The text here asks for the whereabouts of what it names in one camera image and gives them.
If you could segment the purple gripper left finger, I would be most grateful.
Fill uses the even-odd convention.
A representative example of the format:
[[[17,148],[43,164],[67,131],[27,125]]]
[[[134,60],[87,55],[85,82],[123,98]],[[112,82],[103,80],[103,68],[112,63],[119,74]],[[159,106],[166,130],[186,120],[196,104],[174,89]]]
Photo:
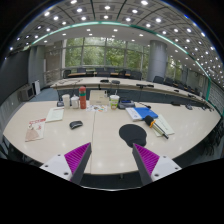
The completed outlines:
[[[84,144],[66,154],[55,155],[41,169],[79,185],[91,152],[91,144]]]

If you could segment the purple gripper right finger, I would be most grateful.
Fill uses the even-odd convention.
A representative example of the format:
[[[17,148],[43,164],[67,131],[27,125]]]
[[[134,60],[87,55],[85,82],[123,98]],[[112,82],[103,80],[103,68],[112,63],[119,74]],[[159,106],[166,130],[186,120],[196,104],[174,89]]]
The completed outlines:
[[[138,144],[133,145],[132,154],[143,185],[181,170],[181,167],[168,156],[159,156]]]

